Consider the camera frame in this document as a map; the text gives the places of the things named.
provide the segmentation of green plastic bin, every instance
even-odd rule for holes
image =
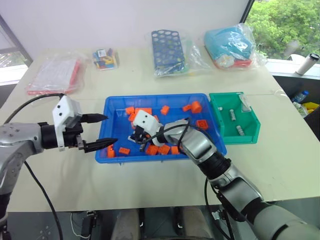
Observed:
[[[252,107],[243,112],[239,95],[243,92],[210,93],[211,106],[218,121],[220,134],[225,144],[255,144],[258,141],[260,122]],[[231,120],[230,109],[233,109],[235,121]],[[236,126],[240,125],[244,136],[240,136]]]

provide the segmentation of orange lego brick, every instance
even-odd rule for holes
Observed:
[[[192,104],[191,104],[191,112],[193,114],[198,114],[198,113],[201,113],[202,111],[202,106],[201,104],[198,102],[198,101],[194,101]]]
[[[151,107],[140,107],[140,108],[136,108],[135,109],[135,114],[137,114],[139,112],[139,110],[143,110],[145,112],[147,112],[148,114],[152,115],[152,108]]]
[[[131,113],[130,116],[129,116],[129,118],[128,118],[128,120],[129,120],[130,122],[133,122],[133,121],[135,120],[135,117],[136,117],[136,114],[135,114],[135,113]]]
[[[158,153],[160,153],[161,155],[167,155],[169,151],[170,151],[170,147],[168,145],[163,145],[158,149]]]
[[[199,128],[202,128],[203,130],[207,130],[209,128],[207,120],[197,120],[195,122],[195,125],[197,125]]]
[[[191,104],[185,105],[184,107],[182,107],[182,111],[186,112],[188,110],[191,109]]]
[[[134,114],[135,113],[135,108],[133,106],[127,107],[125,109],[126,114],[130,115],[130,114]]]
[[[119,148],[119,153],[120,153],[120,154],[129,155],[130,149],[129,149],[129,148],[125,148],[125,147],[120,147],[120,148]]]
[[[155,146],[155,145],[150,145],[147,149],[146,149],[146,151],[145,151],[145,153],[147,154],[147,155],[156,155],[157,154],[157,152],[158,152],[158,146]]]
[[[180,152],[179,152],[178,146],[172,146],[172,147],[171,147],[171,154],[177,155],[177,154],[179,154],[179,153],[180,153]]]
[[[113,149],[113,144],[108,146],[107,149],[106,149],[106,156],[108,158],[114,158],[116,156],[116,152],[115,150]]]
[[[163,115],[167,115],[168,112],[169,112],[169,109],[170,109],[169,106],[164,105],[164,106],[162,107],[162,109],[160,110],[160,112],[161,112]]]

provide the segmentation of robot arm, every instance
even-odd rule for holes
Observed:
[[[77,147],[88,153],[117,141],[116,138],[104,138],[90,143],[82,140],[81,123],[96,123],[107,117],[102,114],[82,114],[79,104],[66,95],[52,113],[54,125],[41,122],[6,123],[0,126],[0,239],[8,233],[6,211],[10,195],[21,167],[29,156],[57,147],[60,150]]]
[[[217,197],[231,217],[239,222],[247,221],[260,240],[318,240],[319,230],[279,206],[264,202],[258,188],[231,162],[217,151],[214,143],[201,131],[188,127],[186,120],[166,125],[160,124],[152,115],[140,110],[133,124],[136,139],[143,133],[150,136],[153,144],[177,145],[200,168],[208,178]]]

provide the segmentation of black cable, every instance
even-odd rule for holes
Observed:
[[[182,139],[184,138],[186,132],[188,131],[188,128],[189,128],[190,123],[191,123],[190,117],[186,118],[185,120],[187,120],[188,123],[187,123],[187,125],[185,126],[185,128],[184,128],[184,130],[183,130],[183,132],[182,132],[182,134],[181,134],[181,136],[180,136],[180,138],[179,138],[179,140],[178,140],[178,142],[177,142],[177,144],[176,144],[177,147],[178,147],[179,153],[181,153],[181,154],[183,154],[183,155],[186,155],[186,153],[185,153],[185,152],[182,150],[182,148],[181,148],[181,141],[182,141]]]
[[[49,206],[50,206],[50,209],[51,209],[51,211],[52,211],[52,214],[53,214],[53,216],[54,216],[54,220],[55,220],[55,222],[56,222],[56,226],[57,226],[57,228],[58,228],[59,238],[60,238],[60,240],[63,240],[64,237],[63,237],[63,234],[62,234],[62,229],[61,229],[61,225],[60,225],[60,222],[59,222],[59,218],[58,218],[58,216],[57,216],[57,212],[56,212],[54,206],[52,205],[52,202],[51,202],[51,200],[50,200],[50,198],[49,198],[49,196],[48,196],[45,188],[41,185],[41,183],[39,182],[39,180],[38,180],[37,177],[35,176],[34,172],[32,171],[31,167],[29,166],[29,164],[28,164],[26,161],[24,162],[24,164],[25,164],[26,168],[29,170],[29,173],[31,174],[31,176],[32,176],[33,179],[35,180],[36,184],[38,184],[38,186],[39,186],[39,188],[41,189],[41,191],[42,191],[42,193],[43,193],[46,201],[48,202],[48,204],[49,204]]]
[[[175,125],[175,126],[171,126],[171,127],[167,128],[167,129],[163,130],[162,132],[157,132],[155,135],[147,138],[147,139],[144,140],[144,141],[136,141],[136,143],[137,143],[137,144],[141,144],[141,145],[142,145],[142,144],[146,144],[146,143],[150,142],[152,139],[154,139],[154,138],[156,138],[156,137],[164,134],[165,132],[168,132],[168,131],[170,131],[170,130],[172,130],[172,129],[176,129],[176,128],[179,128],[179,127],[193,127],[193,128],[195,128],[195,129],[199,130],[200,132],[202,132],[211,142],[215,143],[215,142],[213,141],[213,139],[211,138],[211,136],[209,135],[209,133],[207,133],[207,132],[206,132],[205,130],[203,130],[201,127],[198,127],[198,126],[192,125],[192,124],[187,124],[187,123],[178,124],[178,125]]]
[[[224,215],[224,220],[226,222],[226,226],[229,230],[229,235],[230,235],[230,238],[231,240],[235,240],[235,236],[234,236],[234,233],[232,232],[232,227],[231,227],[231,223],[230,223],[230,220],[229,220],[229,217],[228,217],[228,213],[227,211],[224,209],[223,210],[223,215]]]
[[[13,119],[14,116],[17,115],[18,112],[20,112],[21,109],[23,109],[25,106],[27,106],[28,104],[30,104],[38,99],[43,99],[43,98],[47,98],[47,97],[59,97],[61,99],[64,95],[65,94],[63,94],[63,93],[50,93],[50,94],[36,96],[36,97],[30,99],[29,101],[26,101],[24,104],[22,104],[16,110],[14,110],[14,112],[7,118],[7,120],[4,122],[4,124],[9,123],[11,121],[11,119]]]
[[[212,188],[212,191],[215,193],[215,195],[218,194],[217,190],[210,184],[211,188]]]
[[[63,93],[50,93],[50,94],[45,94],[45,95],[40,95],[40,96],[36,96],[32,99],[30,99],[29,101],[26,101],[24,104],[22,104],[21,106],[19,106],[8,118],[7,120],[4,122],[4,124],[7,124],[9,123],[15,115],[17,115],[18,112],[21,111],[21,109],[23,109],[25,106],[27,106],[28,104],[38,100],[38,99],[43,99],[43,98],[47,98],[47,97],[59,97],[60,99],[64,96],[65,94]],[[52,214],[54,216],[54,220],[55,220],[55,223],[56,223],[56,226],[58,228],[58,232],[59,232],[59,238],[60,240],[63,240],[64,237],[63,237],[63,234],[62,234],[62,229],[61,229],[61,225],[60,225],[60,222],[59,222],[59,219],[58,219],[58,216],[57,216],[57,213],[56,213],[56,210],[45,190],[45,188],[41,185],[41,183],[39,182],[39,180],[37,179],[37,177],[35,176],[34,172],[32,171],[31,167],[29,166],[29,164],[27,163],[27,161],[24,162],[26,168],[29,170],[29,173],[31,174],[31,176],[33,177],[33,179],[35,180],[35,182],[38,184],[39,188],[41,189],[46,201],[48,202],[49,206],[50,206],[50,209],[52,211]]]
[[[216,222],[214,216],[212,216],[212,212],[208,203],[208,195],[207,195],[207,186],[208,186],[208,178],[205,179],[204,182],[204,200],[205,200],[205,206],[207,211],[209,212],[209,215],[212,217],[212,222],[215,225],[215,227],[219,230],[219,232],[228,240],[233,240],[231,239],[226,233],[225,231],[222,230],[222,228],[219,226],[219,224]]]

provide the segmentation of tabletop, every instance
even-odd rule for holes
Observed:
[[[139,94],[244,92],[261,128],[257,144],[227,145],[227,157],[259,188],[266,201],[320,195],[320,143],[265,67],[250,71],[154,78],[148,51],[118,51],[118,69],[97,71],[89,65],[85,87],[71,98],[84,113],[102,113],[109,96]],[[132,61],[133,56],[140,56]],[[43,56],[26,72],[0,109],[3,122],[30,97],[25,86]],[[58,99],[42,99],[25,107],[13,122],[52,124]],[[100,123],[84,124],[82,138],[95,141]],[[77,149],[45,150],[28,158],[57,211],[107,210],[204,205],[205,176],[191,160],[100,164],[95,154]],[[219,204],[208,191],[210,204]],[[10,212],[46,212],[49,206],[25,167],[12,193]]]

